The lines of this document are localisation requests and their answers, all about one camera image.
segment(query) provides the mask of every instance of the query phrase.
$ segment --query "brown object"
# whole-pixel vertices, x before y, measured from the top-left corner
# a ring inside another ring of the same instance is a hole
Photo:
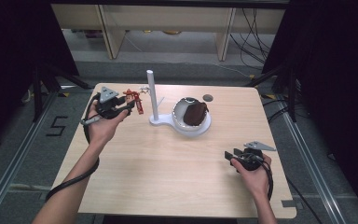
[[[197,102],[193,105],[189,105],[183,116],[183,121],[192,126],[199,126],[205,119],[208,106],[205,103]]]

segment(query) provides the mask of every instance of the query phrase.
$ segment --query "human arm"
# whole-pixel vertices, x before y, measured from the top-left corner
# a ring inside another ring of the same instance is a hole
[[[263,154],[263,159],[268,165],[271,165],[269,156]],[[237,160],[231,159],[231,163],[240,172],[243,184],[252,194],[257,209],[258,223],[277,223],[269,203],[269,178],[264,168],[260,166],[254,171],[247,171]]]
[[[89,118],[96,115],[95,104],[89,111]],[[114,119],[100,119],[89,126],[89,146],[79,158],[63,182],[85,174],[98,160],[104,146],[113,138],[118,124],[127,117],[124,110]],[[34,224],[75,223],[76,215],[90,177],[55,193],[36,215]]]

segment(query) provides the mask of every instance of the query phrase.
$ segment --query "hand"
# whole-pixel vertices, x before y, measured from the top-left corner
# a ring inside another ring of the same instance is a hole
[[[271,158],[269,156],[263,154],[263,159],[268,165],[271,165]],[[237,160],[231,159],[231,163],[240,172],[243,184],[252,193],[253,197],[267,197],[269,178],[262,166],[254,171],[247,171]]]
[[[92,102],[89,118],[95,116],[97,101]],[[100,119],[89,126],[89,143],[104,147],[115,135],[118,124],[127,117],[128,110],[123,110],[114,119]]]

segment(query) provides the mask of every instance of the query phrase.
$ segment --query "white vertical rod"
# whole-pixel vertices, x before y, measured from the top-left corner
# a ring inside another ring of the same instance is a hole
[[[152,100],[153,118],[154,120],[158,120],[158,109],[157,109],[154,75],[152,70],[147,70],[146,72],[147,72],[147,82],[149,83],[149,89],[150,89],[150,98]]]

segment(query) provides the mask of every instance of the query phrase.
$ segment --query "gray floor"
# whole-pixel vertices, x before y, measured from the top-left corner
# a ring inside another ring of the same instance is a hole
[[[260,76],[260,70],[245,66],[243,62],[256,68],[262,66],[260,62],[249,56],[243,55],[241,58],[240,50],[233,41],[229,43],[227,59],[224,62],[219,62],[213,34],[166,35],[157,31],[152,33],[130,31],[127,32],[118,57],[112,61],[107,56],[101,38],[90,39],[86,38],[83,33],[72,33],[68,30],[63,32],[81,78],[88,81],[89,84],[102,81],[139,81],[142,80],[147,68],[155,67],[156,71],[161,69],[161,71],[170,73],[169,75],[156,73],[157,83],[241,86],[250,80],[250,75]],[[234,37],[242,42],[238,34],[235,34]],[[261,35],[260,38],[270,46],[274,36]],[[261,57],[259,51],[251,50]],[[195,78],[197,74],[200,74],[201,79]],[[71,85],[65,80],[61,80],[61,83],[62,85]],[[271,93],[272,83],[273,78],[260,84],[258,87],[260,94]],[[60,169],[66,149],[89,97],[89,92],[75,89],[67,97],[57,97],[54,100],[20,170],[0,205],[0,223],[31,222],[43,205],[43,198]],[[262,99],[262,101],[265,103],[270,99]],[[277,103],[266,105],[266,116],[271,116],[279,109]],[[340,211],[347,223],[358,223],[358,200],[351,186],[337,164],[327,158],[328,148],[303,105],[298,105],[296,112],[297,125],[322,171],[327,186],[333,192]],[[66,116],[66,119],[56,120],[56,124],[65,126],[65,129],[61,136],[48,137],[47,134],[60,131],[51,128],[51,124],[58,116]],[[0,179],[27,134],[32,118],[33,101],[30,101],[16,111],[5,131],[1,133]],[[283,116],[273,120],[270,123],[270,128],[286,176],[298,188],[323,223],[335,223],[326,212],[321,196],[310,178],[310,172]],[[279,220],[279,222],[317,223],[309,208],[300,199],[299,194],[292,186],[290,188],[296,202],[297,216],[294,219]],[[102,223],[102,220],[102,215],[80,214],[77,222]],[[240,218],[238,223],[256,223],[256,220]]]

